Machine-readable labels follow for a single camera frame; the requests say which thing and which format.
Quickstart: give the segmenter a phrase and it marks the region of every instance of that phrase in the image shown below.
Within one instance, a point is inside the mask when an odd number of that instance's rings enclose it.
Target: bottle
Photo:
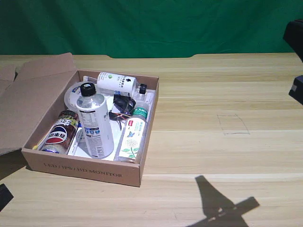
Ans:
[[[135,94],[145,94],[146,84],[139,84],[135,77],[129,77],[109,72],[100,72],[97,86],[102,93],[134,97]]]
[[[136,102],[134,113],[123,129],[115,155],[115,161],[140,163],[143,141],[147,129],[147,114],[149,106],[144,101]]]
[[[75,137],[78,125],[78,114],[70,110],[62,111],[41,150],[66,155]]]
[[[114,140],[106,99],[96,93],[93,83],[82,84],[80,90],[76,106],[89,154],[93,158],[107,157],[113,152]]]

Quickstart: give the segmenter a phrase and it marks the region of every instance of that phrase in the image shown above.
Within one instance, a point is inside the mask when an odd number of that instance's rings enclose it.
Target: open cardboard box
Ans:
[[[25,63],[14,82],[12,69],[0,70],[1,78],[9,81],[0,96],[0,155],[22,148],[24,158],[34,171],[140,186],[159,94],[158,77],[123,74],[136,77],[139,83],[155,90],[143,155],[139,164],[131,164],[31,149],[65,109],[66,90],[82,81],[83,76],[97,78],[99,71],[76,69],[70,53]]]

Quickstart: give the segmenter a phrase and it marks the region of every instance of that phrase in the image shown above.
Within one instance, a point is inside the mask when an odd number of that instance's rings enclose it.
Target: clear plastic bottle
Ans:
[[[113,152],[114,140],[106,99],[96,93],[93,83],[82,84],[80,90],[76,106],[89,153],[94,158],[107,157]]]
[[[146,102],[136,102],[132,117],[125,123],[115,161],[140,163],[147,128],[148,109],[149,106]]]
[[[139,84],[135,77],[109,72],[100,72],[97,86],[102,93],[134,97],[135,94],[145,94],[146,84]]]

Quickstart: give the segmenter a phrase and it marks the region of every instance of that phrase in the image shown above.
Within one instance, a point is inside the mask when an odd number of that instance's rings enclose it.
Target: green backdrop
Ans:
[[[303,0],[0,0],[0,54],[292,52]]]

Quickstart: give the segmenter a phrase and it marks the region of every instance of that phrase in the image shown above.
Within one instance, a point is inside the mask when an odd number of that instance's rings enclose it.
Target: barcode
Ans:
[[[103,148],[102,147],[96,147],[98,156],[104,156]]]

